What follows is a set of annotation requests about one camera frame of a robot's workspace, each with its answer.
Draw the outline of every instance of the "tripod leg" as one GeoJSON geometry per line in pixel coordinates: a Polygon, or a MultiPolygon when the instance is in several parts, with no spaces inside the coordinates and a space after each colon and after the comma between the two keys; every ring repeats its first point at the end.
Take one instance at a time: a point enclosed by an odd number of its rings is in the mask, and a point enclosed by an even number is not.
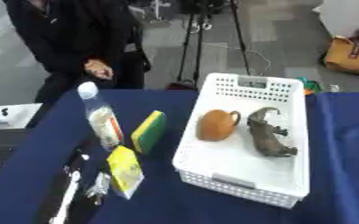
{"type": "Polygon", "coordinates": [[[202,28],[204,20],[208,12],[208,0],[201,1],[201,13],[199,17],[199,37],[197,40],[197,55],[196,55],[196,68],[194,69],[194,85],[197,87],[197,83],[200,78],[200,64],[201,64],[201,54],[202,54],[202,38],[204,29],[202,28]]]}
{"type": "Polygon", "coordinates": [[[182,80],[182,73],[184,72],[185,59],[187,58],[187,47],[189,46],[190,32],[192,29],[192,23],[194,22],[194,12],[192,11],[189,17],[189,22],[187,23],[187,34],[185,36],[184,43],[182,44],[182,59],[179,67],[179,73],[177,76],[177,81],[182,80]]]}
{"type": "Polygon", "coordinates": [[[236,24],[236,33],[238,35],[239,46],[241,48],[241,53],[243,55],[243,62],[245,63],[245,69],[246,69],[246,72],[248,73],[248,75],[250,75],[249,61],[248,61],[248,58],[246,57],[246,45],[243,42],[241,26],[239,25],[239,19],[238,19],[238,13],[237,13],[238,7],[237,7],[236,3],[234,2],[234,0],[230,0],[230,8],[233,12],[234,23],[236,24]]]}

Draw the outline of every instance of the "sponge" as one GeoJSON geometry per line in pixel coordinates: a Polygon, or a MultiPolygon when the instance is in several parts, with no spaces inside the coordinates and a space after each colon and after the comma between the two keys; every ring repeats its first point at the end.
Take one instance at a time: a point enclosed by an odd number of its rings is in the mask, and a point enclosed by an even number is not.
{"type": "Polygon", "coordinates": [[[153,111],[131,135],[136,150],[148,154],[165,132],[165,123],[165,113],[153,111]]]}

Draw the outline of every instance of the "yellow package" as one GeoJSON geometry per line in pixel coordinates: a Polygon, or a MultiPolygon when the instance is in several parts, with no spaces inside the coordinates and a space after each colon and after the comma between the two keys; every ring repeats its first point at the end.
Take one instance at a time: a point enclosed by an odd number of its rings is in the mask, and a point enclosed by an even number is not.
{"type": "Polygon", "coordinates": [[[113,150],[107,161],[113,188],[120,196],[130,199],[144,179],[135,153],[120,145],[113,150]]]}

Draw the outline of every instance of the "black jacket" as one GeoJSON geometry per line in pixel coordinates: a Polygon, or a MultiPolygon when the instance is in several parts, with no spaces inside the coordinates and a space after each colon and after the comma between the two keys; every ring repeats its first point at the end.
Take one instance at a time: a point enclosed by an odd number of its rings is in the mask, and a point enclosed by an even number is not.
{"type": "Polygon", "coordinates": [[[113,68],[137,20],[123,0],[49,0],[46,13],[26,0],[8,0],[16,31],[48,72],[79,74],[87,59],[113,68]]]}

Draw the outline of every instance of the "green object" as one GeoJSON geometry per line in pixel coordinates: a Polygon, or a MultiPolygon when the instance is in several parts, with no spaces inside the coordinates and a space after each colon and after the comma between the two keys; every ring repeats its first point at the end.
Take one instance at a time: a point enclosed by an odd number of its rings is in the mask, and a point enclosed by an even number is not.
{"type": "Polygon", "coordinates": [[[299,77],[297,78],[299,81],[302,81],[304,83],[305,89],[311,90],[314,93],[322,92],[322,88],[320,84],[315,80],[308,80],[305,77],[299,77]]]}
{"type": "Polygon", "coordinates": [[[138,152],[148,154],[163,136],[166,126],[166,114],[155,110],[132,133],[131,138],[138,152]]]}

